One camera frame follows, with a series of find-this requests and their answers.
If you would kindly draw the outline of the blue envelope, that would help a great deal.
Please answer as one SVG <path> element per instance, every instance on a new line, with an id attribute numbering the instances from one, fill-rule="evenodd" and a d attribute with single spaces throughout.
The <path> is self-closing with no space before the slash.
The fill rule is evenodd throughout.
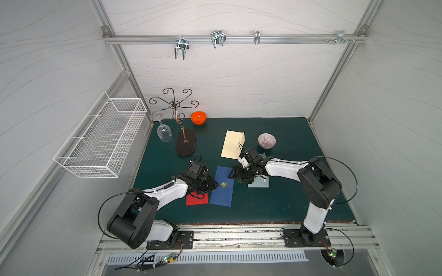
<path id="1" fill-rule="evenodd" d="M 219 185 L 212 191 L 209 203 L 223 207 L 231 207 L 233 200 L 234 179 L 229 175 L 232 168 L 218 166 L 215 173 L 215 181 Z"/>

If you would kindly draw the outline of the light teal envelope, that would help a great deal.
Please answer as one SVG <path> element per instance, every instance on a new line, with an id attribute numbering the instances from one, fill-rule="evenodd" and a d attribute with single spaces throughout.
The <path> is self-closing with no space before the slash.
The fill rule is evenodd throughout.
<path id="1" fill-rule="evenodd" d="M 258 154 L 255 151 L 248 151 L 245 155 L 246 160 L 250 166 L 245 169 L 245 179 L 248 188 L 268 188 L 269 179 L 265 175 L 264 161 L 265 154 Z"/>

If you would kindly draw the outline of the cream yellow envelope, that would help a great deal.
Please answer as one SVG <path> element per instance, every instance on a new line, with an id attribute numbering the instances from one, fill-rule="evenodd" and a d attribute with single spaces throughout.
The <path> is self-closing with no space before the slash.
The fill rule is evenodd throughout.
<path id="1" fill-rule="evenodd" d="M 221 157 L 238 159 L 245 140 L 244 132 L 226 131 Z"/>

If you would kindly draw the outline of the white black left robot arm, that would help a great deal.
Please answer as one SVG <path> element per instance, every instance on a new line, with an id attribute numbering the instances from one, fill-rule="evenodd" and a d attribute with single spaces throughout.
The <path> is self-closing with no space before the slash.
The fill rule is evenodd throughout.
<path id="1" fill-rule="evenodd" d="M 132 249 L 144 241 L 174 247 L 178 242 L 178 226 L 166 220 L 157 220 L 157 212 L 171 202 L 196 193 L 197 198 L 218 188 L 215 178 L 204 163 L 192 162 L 180 175 L 152 189 L 129 190 L 110 217 L 106 230 Z"/>

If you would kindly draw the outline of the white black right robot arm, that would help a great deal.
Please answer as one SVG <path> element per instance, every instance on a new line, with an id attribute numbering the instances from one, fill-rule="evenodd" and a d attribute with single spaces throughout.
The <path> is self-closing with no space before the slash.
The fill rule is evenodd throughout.
<path id="1" fill-rule="evenodd" d="M 329 209 L 340 194 L 342 184 L 331 169 L 315 157 L 309 161 L 287 161 L 276 157 L 263 158 L 254 148 L 242 153 L 239 165 L 233 167 L 229 178 L 252 184 L 255 178 L 282 177 L 302 184 L 309 200 L 307 215 L 295 235 L 305 246 L 319 242 Z"/>

